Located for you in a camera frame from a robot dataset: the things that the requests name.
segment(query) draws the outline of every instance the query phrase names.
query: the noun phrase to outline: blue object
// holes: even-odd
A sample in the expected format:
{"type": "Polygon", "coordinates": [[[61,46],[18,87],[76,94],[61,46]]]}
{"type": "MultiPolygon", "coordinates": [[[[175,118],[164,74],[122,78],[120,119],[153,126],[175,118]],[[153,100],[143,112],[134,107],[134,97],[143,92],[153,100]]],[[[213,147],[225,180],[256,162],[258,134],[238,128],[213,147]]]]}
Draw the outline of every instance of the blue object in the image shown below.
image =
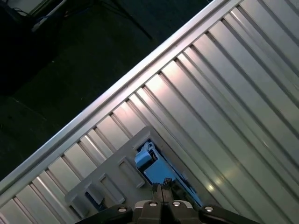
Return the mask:
{"type": "Polygon", "coordinates": [[[156,150],[151,140],[145,142],[140,152],[137,153],[135,163],[138,170],[150,183],[163,183],[165,178],[171,178],[173,181],[178,180],[194,201],[198,205],[202,205],[202,202],[188,181],[156,150]]]}
{"type": "Polygon", "coordinates": [[[97,211],[103,211],[107,208],[103,202],[98,204],[88,192],[85,192],[85,197],[90,201],[97,211]]]}

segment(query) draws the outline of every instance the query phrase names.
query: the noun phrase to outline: corrugated metal panel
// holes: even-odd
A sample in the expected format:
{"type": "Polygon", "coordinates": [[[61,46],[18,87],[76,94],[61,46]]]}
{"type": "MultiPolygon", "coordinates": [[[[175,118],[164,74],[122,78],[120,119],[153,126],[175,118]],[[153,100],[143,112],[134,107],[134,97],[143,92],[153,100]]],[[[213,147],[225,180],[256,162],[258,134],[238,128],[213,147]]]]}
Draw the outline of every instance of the corrugated metal panel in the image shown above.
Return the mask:
{"type": "Polygon", "coordinates": [[[224,208],[299,223],[296,21],[295,0],[213,1],[0,183],[0,220],[77,221],[64,195],[150,125],[224,208]]]}

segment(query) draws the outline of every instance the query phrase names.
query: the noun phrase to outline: metal screw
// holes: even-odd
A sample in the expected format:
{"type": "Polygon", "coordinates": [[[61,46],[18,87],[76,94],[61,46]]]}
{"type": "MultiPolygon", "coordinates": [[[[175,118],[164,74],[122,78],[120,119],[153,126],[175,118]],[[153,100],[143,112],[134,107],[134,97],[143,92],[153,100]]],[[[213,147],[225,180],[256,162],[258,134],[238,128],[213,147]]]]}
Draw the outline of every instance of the metal screw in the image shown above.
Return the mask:
{"type": "Polygon", "coordinates": [[[214,209],[213,209],[212,207],[205,207],[205,210],[206,210],[207,212],[212,212],[214,209]]]}
{"type": "Polygon", "coordinates": [[[119,212],[125,212],[127,209],[126,208],[119,208],[118,211],[119,212]]]}
{"type": "Polygon", "coordinates": [[[178,206],[180,206],[181,205],[181,203],[180,202],[173,202],[172,203],[174,206],[176,206],[176,207],[178,207],[178,206]]]}
{"type": "Polygon", "coordinates": [[[151,202],[151,203],[149,203],[149,205],[150,205],[151,207],[156,207],[156,206],[157,206],[157,203],[156,203],[156,202],[151,202]]]}

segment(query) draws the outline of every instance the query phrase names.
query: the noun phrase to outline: blue plastic part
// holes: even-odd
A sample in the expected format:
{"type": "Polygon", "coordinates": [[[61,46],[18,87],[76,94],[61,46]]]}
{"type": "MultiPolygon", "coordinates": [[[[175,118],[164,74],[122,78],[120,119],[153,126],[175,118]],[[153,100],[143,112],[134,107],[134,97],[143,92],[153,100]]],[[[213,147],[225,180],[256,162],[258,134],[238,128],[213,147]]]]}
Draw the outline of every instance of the blue plastic part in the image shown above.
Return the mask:
{"type": "Polygon", "coordinates": [[[90,201],[97,211],[103,211],[107,208],[104,203],[98,204],[88,192],[85,193],[85,197],[90,201]]]}
{"type": "Polygon", "coordinates": [[[165,178],[176,179],[174,173],[167,167],[162,159],[155,161],[144,172],[151,183],[163,183],[165,178]]]}
{"type": "Polygon", "coordinates": [[[135,157],[136,167],[140,168],[151,160],[151,156],[148,151],[140,151],[135,157]]]}
{"type": "Polygon", "coordinates": [[[135,157],[136,167],[142,171],[142,174],[151,183],[163,183],[165,178],[178,180],[186,192],[201,206],[202,202],[197,196],[195,190],[190,186],[188,181],[181,175],[175,167],[167,161],[167,158],[160,155],[152,141],[144,143],[140,152],[135,157]]]}

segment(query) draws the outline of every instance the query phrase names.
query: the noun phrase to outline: dark floor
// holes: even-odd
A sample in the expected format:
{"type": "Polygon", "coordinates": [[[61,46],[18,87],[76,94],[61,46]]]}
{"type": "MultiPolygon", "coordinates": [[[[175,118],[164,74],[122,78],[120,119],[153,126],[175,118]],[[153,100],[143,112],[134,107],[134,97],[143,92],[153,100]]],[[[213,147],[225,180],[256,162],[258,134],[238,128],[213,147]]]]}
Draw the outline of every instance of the dark floor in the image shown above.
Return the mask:
{"type": "Polygon", "coordinates": [[[0,180],[190,20],[207,0],[119,0],[150,34],[100,5],[64,21],[58,55],[0,98],[0,180]]]}

